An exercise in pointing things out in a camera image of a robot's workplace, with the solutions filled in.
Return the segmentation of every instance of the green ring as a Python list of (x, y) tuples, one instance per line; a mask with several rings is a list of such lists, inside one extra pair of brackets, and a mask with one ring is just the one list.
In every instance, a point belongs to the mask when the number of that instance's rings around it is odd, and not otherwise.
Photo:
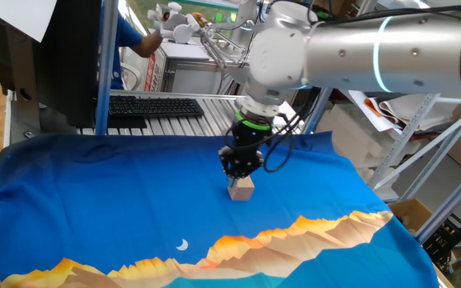
[(238, 111), (238, 113), (236, 113), (236, 118), (241, 123), (245, 124), (246, 126), (249, 126), (252, 129), (263, 130), (263, 131), (271, 130), (271, 125), (263, 126), (263, 125), (255, 124), (255, 123), (245, 120), (245, 118), (241, 115), (241, 111)]

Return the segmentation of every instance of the keyboard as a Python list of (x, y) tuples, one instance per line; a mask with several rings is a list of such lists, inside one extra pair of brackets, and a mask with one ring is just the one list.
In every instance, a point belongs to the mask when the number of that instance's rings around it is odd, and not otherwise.
[(195, 99), (136, 98), (135, 96), (110, 96), (112, 117), (186, 117), (202, 116), (204, 111)]

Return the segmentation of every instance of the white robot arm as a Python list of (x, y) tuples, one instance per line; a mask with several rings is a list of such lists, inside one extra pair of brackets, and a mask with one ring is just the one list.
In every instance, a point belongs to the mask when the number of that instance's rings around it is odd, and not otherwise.
[(200, 25), (193, 15), (181, 14), (181, 9), (177, 2), (168, 3), (168, 7), (156, 4), (156, 10), (149, 10), (147, 17), (154, 21), (154, 27), (164, 38), (186, 43), (194, 32), (200, 30)]
[(461, 93), (461, 6), (310, 25), (307, 8), (295, 5), (276, 2), (252, 42), (249, 97), (231, 127), (234, 141), (219, 151), (229, 183), (263, 164), (257, 149), (271, 139), (290, 88)]

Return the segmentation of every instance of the computer monitor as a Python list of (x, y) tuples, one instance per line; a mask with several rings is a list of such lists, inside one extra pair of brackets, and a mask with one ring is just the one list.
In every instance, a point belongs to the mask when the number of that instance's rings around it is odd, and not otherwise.
[(57, 0), (42, 42), (0, 19), (0, 83), (16, 91), (20, 119), (36, 121), (40, 102), (73, 126), (93, 127), (101, 13), (102, 0)]

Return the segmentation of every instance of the person's arm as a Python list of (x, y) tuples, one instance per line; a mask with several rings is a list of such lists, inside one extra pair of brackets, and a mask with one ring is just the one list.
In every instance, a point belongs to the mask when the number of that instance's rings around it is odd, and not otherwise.
[(155, 31), (143, 37), (122, 17), (118, 15), (120, 25), (120, 46), (130, 47), (136, 54), (141, 57), (150, 57), (161, 45), (162, 37)]
[(140, 57), (149, 58), (161, 45), (163, 38), (158, 31), (144, 38), (138, 45), (132, 46), (131, 49)]

